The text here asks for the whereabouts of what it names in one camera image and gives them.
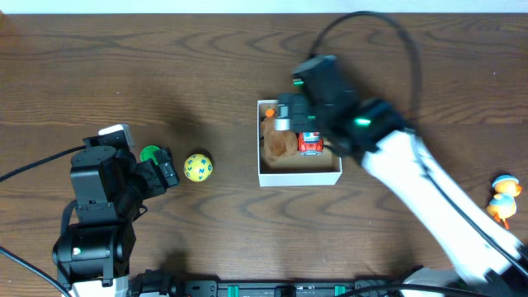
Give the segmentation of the red toy truck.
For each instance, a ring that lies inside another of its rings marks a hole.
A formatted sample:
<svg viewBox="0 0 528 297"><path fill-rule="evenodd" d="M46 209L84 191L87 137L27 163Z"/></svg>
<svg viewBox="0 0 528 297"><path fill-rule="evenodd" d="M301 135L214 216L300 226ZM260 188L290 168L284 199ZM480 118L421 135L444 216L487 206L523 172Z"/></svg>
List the red toy truck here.
<svg viewBox="0 0 528 297"><path fill-rule="evenodd" d="M298 150L301 156L317 156L323 153L323 138L319 132L298 134Z"/></svg>

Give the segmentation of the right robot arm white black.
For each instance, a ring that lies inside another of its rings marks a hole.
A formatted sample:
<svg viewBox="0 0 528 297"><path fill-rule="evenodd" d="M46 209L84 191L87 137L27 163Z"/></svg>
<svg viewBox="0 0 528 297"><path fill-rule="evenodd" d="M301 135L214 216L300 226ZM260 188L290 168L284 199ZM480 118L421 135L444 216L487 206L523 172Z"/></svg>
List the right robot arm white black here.
<svg viewBox="0 0 528 297"><path fill-rule="evenodd" d="M351 157L417 217L475 294L525 296L527 247L473 202L432 157L422 138L388 102L362 101L333 55L292 72L299 93L279 97L277 130L319 132L340 157Z"/></svg>

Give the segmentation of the brown plush toy with carrot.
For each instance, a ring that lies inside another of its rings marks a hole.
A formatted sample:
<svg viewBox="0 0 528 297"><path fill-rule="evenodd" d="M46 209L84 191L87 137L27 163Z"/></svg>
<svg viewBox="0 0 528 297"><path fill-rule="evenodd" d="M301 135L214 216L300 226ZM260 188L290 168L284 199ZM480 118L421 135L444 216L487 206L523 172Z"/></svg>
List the brown plush toy with carrot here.
<svg viewBox="0 0 528 297"><path fill-rule="evenodd" d="M265 117L260 124L261 148L263 157L268 163L288 158L298 153L298 140L295 133L289 130L276 130L276 111L265 109Z"/></svg>

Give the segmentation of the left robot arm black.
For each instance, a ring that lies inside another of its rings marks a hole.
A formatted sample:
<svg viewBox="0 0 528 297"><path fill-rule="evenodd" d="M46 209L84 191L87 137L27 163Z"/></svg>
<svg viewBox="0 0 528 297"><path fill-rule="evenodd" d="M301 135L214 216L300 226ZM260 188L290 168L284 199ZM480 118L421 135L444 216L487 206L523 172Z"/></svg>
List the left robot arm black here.
<svg viewBox="0 0 528 297"><path fill-rule="evenodd" d="M133 222L144 200L179 182L167 148L137 162L125 147L94 146L72 158L70 171L77 224L66 224L52 257L59 283L73 296L125 296Z"/></svg>

